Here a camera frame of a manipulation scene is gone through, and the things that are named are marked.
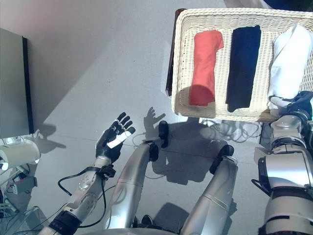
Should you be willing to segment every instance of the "red folded shirt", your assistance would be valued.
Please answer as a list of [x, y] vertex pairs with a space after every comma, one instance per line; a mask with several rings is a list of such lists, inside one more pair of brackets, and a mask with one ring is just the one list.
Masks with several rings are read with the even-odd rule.
[[217, 30], [197, 33], [194, 38], [194, 75], [189, 95], [190, 105], [207, 106], [215, 101], [214, 67], [216, 52], [224, 47]]

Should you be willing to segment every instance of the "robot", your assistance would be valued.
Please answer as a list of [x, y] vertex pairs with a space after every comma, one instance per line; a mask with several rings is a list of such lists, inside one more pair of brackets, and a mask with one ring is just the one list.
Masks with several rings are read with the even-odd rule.
[[[83, 175], [78, 189], [70, 194], [63, 210], [39, 235], [73, 235], [92, 212], [104, 183], [115, 175], [113, 163], [120, 155], [123, 141], [135, 132], [132, 122], [122, 113], [96, 144], [93, 165], [74, 175]], [[269, 196], [264, 225], [260, 235], [313, 234], [313, 160], [311, 140], [313, 124], [304, 110], [290, 112], [271, 125], [271, 150], [257, 148], [259, 180], [251, 180]], [[173, 235], [158, 226], [135, 228], [134, 218], [139, 204], [146, 167], [156, 161], [159, 148], [168, 145], [168, 125], [159, 123], [159, 136], [144, 140], [126, 163], [111, 200], [101, 217], [104, 230], [94, 235]], [[222, 234], [231, 204], [237, 174], [234, 148], [225, 145], [210, 167], [214, 175], [198, 199], [180, 235]]]

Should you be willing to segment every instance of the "gray cabinet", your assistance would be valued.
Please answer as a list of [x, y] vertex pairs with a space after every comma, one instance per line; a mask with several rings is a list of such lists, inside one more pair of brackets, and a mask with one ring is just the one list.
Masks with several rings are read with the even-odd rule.
[[0, 29], [0, 137], [33, 132], [27, 39]]

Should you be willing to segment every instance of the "navy folded shirt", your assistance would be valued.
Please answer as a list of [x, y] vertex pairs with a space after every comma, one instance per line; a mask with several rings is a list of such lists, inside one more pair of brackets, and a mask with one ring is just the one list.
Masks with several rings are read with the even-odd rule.
[[226, 95], [229, 112], [250, 106], [260, 40], [259, 25], [233, 31]]

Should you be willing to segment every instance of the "wicker basket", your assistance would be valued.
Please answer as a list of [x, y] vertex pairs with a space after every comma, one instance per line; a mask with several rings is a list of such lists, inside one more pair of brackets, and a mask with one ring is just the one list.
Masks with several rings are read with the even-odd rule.
[[[313, 31], [312, 12], [294, 12], [257, 8], [189, 9], [183, 11], [176, 24], [172, 109], [188, 117], [217, 118], [239, 121], [272, 121], [267, 107], [273, 40], [296, 23]], [[252, 98], [249, 108], [227, 111], [226, 90], [232, 31], [238, 27], [261, 27], [261, 43]], [[216, 29], [223, 35], [224, 48], [217, 52], [215, 102], [207, 107], [189, 105], [189, 90], [193, 78], [194, 36], [198, 32]], [[313, 53], [305, 69], [300, 90], [313, 90]]]

